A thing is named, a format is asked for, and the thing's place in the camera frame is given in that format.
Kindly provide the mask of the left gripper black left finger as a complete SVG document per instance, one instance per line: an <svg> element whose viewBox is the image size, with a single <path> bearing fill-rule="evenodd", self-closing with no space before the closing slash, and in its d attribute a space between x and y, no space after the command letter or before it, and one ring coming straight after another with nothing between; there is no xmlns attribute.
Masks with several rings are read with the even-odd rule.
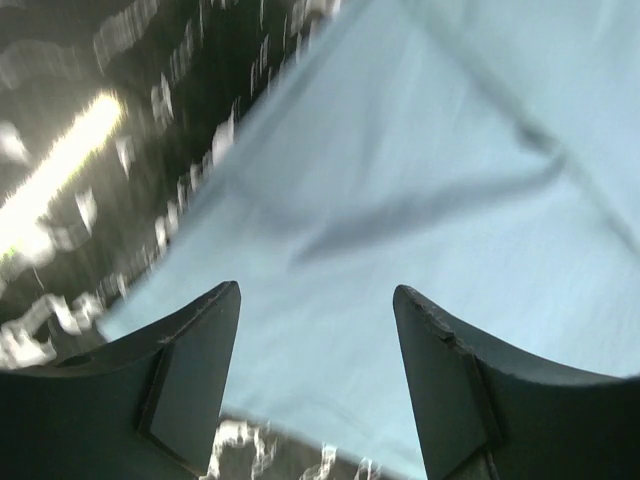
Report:
<svg viewBox="0 0 640 480"><path fill-rule="evenodd" d="M209 465L240 288L54 365L1 376L5 479L193 479Z"/></svg>

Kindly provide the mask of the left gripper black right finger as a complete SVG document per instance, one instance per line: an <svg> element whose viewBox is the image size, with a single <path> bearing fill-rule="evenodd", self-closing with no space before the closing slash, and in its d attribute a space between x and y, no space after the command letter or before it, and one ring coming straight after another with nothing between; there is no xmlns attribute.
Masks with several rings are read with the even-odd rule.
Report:
<svg viewBox="0 0 640 480"><path fill-rule="evenodd" d="M635 479L639 381L562 365L400 285L393 309L431 479Z"/></svg>

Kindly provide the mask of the blue-grey t-shirt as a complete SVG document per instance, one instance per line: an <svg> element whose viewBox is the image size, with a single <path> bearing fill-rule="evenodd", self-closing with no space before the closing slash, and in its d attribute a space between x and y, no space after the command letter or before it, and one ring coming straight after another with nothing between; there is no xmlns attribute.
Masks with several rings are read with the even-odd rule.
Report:
<svg viewBox="0 0 640 480"><path fill-rule="evenodd" d="M420 478L392 295L639 370L639 5L353 1L199 191L117 339L233 279L224 404Z"/></svg>

